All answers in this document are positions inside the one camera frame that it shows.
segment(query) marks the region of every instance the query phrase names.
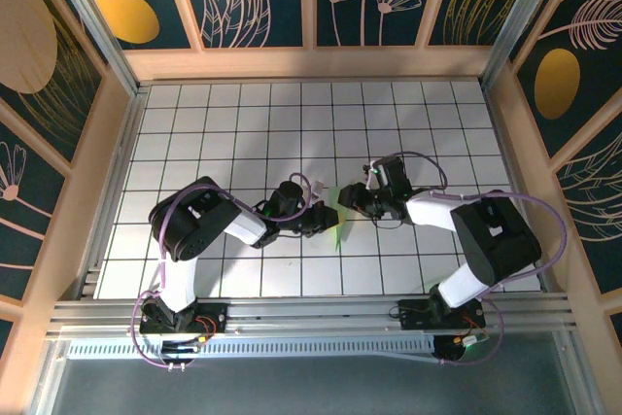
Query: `black grid line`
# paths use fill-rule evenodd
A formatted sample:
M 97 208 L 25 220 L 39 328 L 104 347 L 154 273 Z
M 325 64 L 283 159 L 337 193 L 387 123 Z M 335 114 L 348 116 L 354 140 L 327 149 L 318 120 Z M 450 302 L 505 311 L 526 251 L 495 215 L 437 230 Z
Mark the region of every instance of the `black grid line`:
M 270 84 L 270 91 L 268 92 L 268 103 L 272 102 L 272 84 Z M 272 121 L 272 108 L 268 108 L 268 128 L 267 128 L 267 141 L 265 144 L 265 188 L 263 189 L 263 199 L 268 199 L 268 161 L 270 158 L 270 121 Z M 261 249 L 261 267 L 259 269 L 259 296 L 263 293 L 263 260 L 264 251 Z
M 403 143 L 401 142 L 401 128 L 399 127 L 399 118 L 397 117 L 396 94 L 395 94 L 395 92 L 393 90 L 393 83 L 391 83 L 391 95 L 393 97 L 393 107 L 394 107 L 394 111 L 396 113 L 397 138 L 399 139 L 399 150 L 400 151 L 404 151 L 404 146 L 403 146 Z M 421 269 L 421 261 L 419 259 L 419 244 L 417 243 L 417 232 L 415 231 L 415 225 L 412 226 L 412 235 L 413 235 L 413 237 L 415 237 L 415 248 L 417 249 L 417 253 L 416 253 L 417 265 L 419 266 L 419 277 L 421 278 L 421 288 L 423 289 L 423 287 L 424 287 L 424 273 L 423 273 L 423 270 Z
M 369 130 L 367 129 L 367 112 L 364 109 L 365 95 L 363 92 L 363 83 L 360 83 L 360 87 L 361 87 L 361 100 L 363 101 L 363 121 L 365 124 L 365 142 L 367 144 L 367 160 L 371 161 L 371 150 L 369 149 Z M 380 290 L 382 291 L 382 295 L 384 295 L 385 294 L 385 281 L 382 276 L 382 259 L 380 258 L 380 253 L 381 253 L 380 252 L 380 235 L 378 234 L 378 227 L 375 228 L 375 231 L 376 231 L 376 245 L 378 246 L 378 268 L 380 269 Z
M 334 148 L 334 181 L 335 181 L 335 185 L 338 187 L 340 182 L 339 182 L 339 176 L 337 173 L 337 140 L 335 138 L 335 132 L 334 132 L 334 94 L 332 93 L 332 83 L 330 83 L 330 114 L 332 115 L 332 145 Z M 339 275 L 341 276 L 341 294 L 344 295 L 344 289 L 343 289 L 343 256 L 341 255 L 341 239 L 339 239 L 339 244 L 338 244 L 338 248 L 339 248 Z
M 300 89 L 300 105 L 298 106 L 300 109 L 300 112 L 298 113 L 300 115 L 300 173 L 302 174 L 302 85 L 299 86 Z M 307 199 L 311 199 L 311 188 L 309 187 L 309 192 L 307 193 L 308 198 Z M 302 256 L 302 237 L 300 237 L 300 240 L 298 242 L 299 244 L 299 248 L 300 248 L 300 296 L 302 296 L 302 274 L 304 274 L 304 270 L 302 268 L 302 261 L 303 261 L 303 256 Z
M 179 98 L 182 95 L 182 87 L 179 86 L 179 89 L 177 91 L 177 104 L 179 104 Z M 166 148 L 166 158 L 168 158 L 168 152 L 170 150 L 171 147 L 171 140 L 173 139 L 173 128 L 175 127 L 175 119 L 177 117 L 177 109 L 175 109 L 175 114 L 173 115 L 173 122 L 171 123 L 171 134 L 168 137 L 168 147 Z M 160 193 L 162 191 L 162 183 L 164 182 L 164 175 L 166 174 L 166 162 L 164 162 L 164 167 L 162 168 L 162 176 L 159 180 L 159 188 L 157 190 L 157 199 L 159 199 Z M 147 242 L 147 251 L 145 252 L 145 262 L 143 264 L 143 271 L 140 275 L 140 283 L 138 285 L 138 288 L 140 289 L 140 287 L 143 284 L 143 277 L 145 275 L 145 269 L 147 268 L 147 256 L 149 255 L 149 245 L 150 243 L 153 241 L 153 238 L 149 239 L 149 242 Z
M 237 125 L 238 125 L 239 118 L 240 118 L 241 99 L 242 99 L 242 86 L 240 85 L 238 87 L 238 95 L 237 95 L 237 111 L 236 111 L 236 117 L 235 117 L 235 136 L 233 137 L 233 156 L 231 157 L 231 172 L 229 175 L 229 186 L 228 186 L 229 190 L 231 190 L 231 187 L 233 186 L 233 168 L 235 167 L 235 145 L 237 143 Z M 226 236 L 223 241 L 223 266 L 221 267 L 221 283 L 219 284 L 218 296 L 223 296 L 223 280 L 225 279 L 225 256 L 226 256 Z
M 423 92 L 424 102 L 425 102 L 424 105 L 426 106 L 426 115 L 428 116 L 428 124 L 430 125 L 430 136 L 432 138 L 432 147 L 434 148 L 434 159 L 436 160 L 436 162 L 439 162 L 439 159 L 438 159 L 438 149 L 436 148 L 436 142 L 435 142 L 435 139 L 434 139 L 434 132 L 433 132 L 434 128 L 432 127 L 432 119 L 430 118 L 430 110 L 428 108 L 429 105 L 436 106 L 436 105 L 439 105 L 439 104 L 438 103 L 428 104 L 428 99 L 426 97 L 426 93 L 425 93 L 425 90 L 423 89 L 423 86 L 422 86 L 422 92 Z M 451 103 L 451 104 L 456 106 L 456 112 L 458 112 L 458 115 L 460 115 L 460 111 L 458 110 L 458 104 L 455 101 L 456 101 L 456 96 L 454 96 L 454 102 Z M 418 238 L 418 235 L 417 235 L 417 229 L 416 228 L 415 228 L 415 242 L 417 242 L 417 253 L 421 256 L 421 252 L 419 250 L 419 238 Z M 458 256 L 457 256 L 458 247 L 456 245 L 456 240 L 455 240 L 453 234 L 452 234 L 452 243 L 454 245 L 454 254 L 456 254 L 456 263 L 458 263 Z M 426 281 L 425 281 L 426 277 L 424 275 L 424 270 L 423 270 L 423 265 L 422 265 L 422 262 L 421 262 L 421 257 L 419 258 L 419 270 L 421 271 L 421 287 L 422 287 L 422 290 L 425 292 L 425 290 L 426 290 Z

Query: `green object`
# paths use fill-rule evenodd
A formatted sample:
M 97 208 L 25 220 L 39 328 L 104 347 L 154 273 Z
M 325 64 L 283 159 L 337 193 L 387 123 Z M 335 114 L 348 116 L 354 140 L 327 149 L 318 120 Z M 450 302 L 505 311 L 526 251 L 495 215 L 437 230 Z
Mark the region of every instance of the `green object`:
M 348 209 L 341 206 L 338 203 L 340 187 L 331 187 L 328 189 L 328 206 L 337 211 L 339 216 L 339 224 L 332 230 L 334 235 L 334 251 L 339 252 L 339 246 L 341 245 L 341 235 L 343 234 L 343 227 L 348 220 Z

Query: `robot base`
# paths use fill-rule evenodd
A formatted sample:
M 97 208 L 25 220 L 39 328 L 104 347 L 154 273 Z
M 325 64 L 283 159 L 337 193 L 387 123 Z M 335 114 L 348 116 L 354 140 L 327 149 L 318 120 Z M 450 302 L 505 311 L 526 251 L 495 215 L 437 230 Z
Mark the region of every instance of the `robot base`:
M 478 300 L 444 312 L 433 304 L 434 301 L 429 298 L 400 300 L 397 306 L 402 330 L 469 329 L 471 324 L 465 317 L 481 328 L 486 326 L 482 304 Z
M 194 320 L 194 317 L 210 318 L 217 326 L 216 334 L 225 333 L 226 313 L 228 305 L 226 303 L 198 303 L 195 302 L 189 307 L 191 308 L 192 318 L 180 329 L 173 329 L 166 316 L 155 303 L 149 303 L 143 306 L 144 318 L 140 323 L 140 333 L 149 334 L 204 334 L 205 327 Z

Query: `metal extrusion frame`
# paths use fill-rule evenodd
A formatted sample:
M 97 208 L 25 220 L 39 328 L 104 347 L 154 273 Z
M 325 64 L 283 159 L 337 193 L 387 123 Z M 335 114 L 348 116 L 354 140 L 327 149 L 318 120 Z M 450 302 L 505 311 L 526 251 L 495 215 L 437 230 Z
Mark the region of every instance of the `metal extrusion frame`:
M 197 359 L 381 356 L 417 363 L 431 358 L 433 337 L 452 330 L 404 331 L 389 310 L 401 299 L 426 295 L 259 299 L 205 299 L 226 302 L 225 333 L 210 339 Z M 604 413 L 589 369 L 584 366 L 576 324 L 564 293 L 498 293 L 492 300 L 503 314 L 505 332 L 552 332 L 576 413 Z M 57 303 L 47 334 L 42 378 L 29 413 L 52 413 L 67 360 L 139 359 L 129 338 L 132 300 Z M 499 317 L 483 303 L 487 331 L 498 333 Z M 163 339 L 141 338 L 154 358 Z
M 403 331 L 389 311 L 400 299 L 426 295 L 308 297 L 274 299 L 205 299 L 227 303 L 225 333 L 219 338 L 317 338 L 407 334 L 451 334 L 455 330 Z M 576 330 L 570 304 L 563 293 L 499 293 L 493 301 L 503 313 L 506 332 Z M 132 300 L 58 302 L 47 339 L 123 338 L 129 333 Z M 498 330 L 499 317 L 483 303 L 487 329 Z

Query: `ventilation grille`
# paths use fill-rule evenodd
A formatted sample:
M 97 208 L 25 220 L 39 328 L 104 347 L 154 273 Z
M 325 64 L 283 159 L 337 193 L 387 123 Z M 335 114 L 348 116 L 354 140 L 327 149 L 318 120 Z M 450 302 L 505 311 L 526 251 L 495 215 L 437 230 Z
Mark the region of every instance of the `ventilation grille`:
M 200 358 L 235 357 L 322 357 L 365 355 L 378 352 L 422 354 L 433 351 L 432 336 L 325 337 L 276 339 L 215 339 L 198 352 Z M 141 344 L 141 350 L 156 357 L 160 344 Z M 137 359 L 130 339 L 85 339 L 71 343 L 67 358 L 73 360 Z

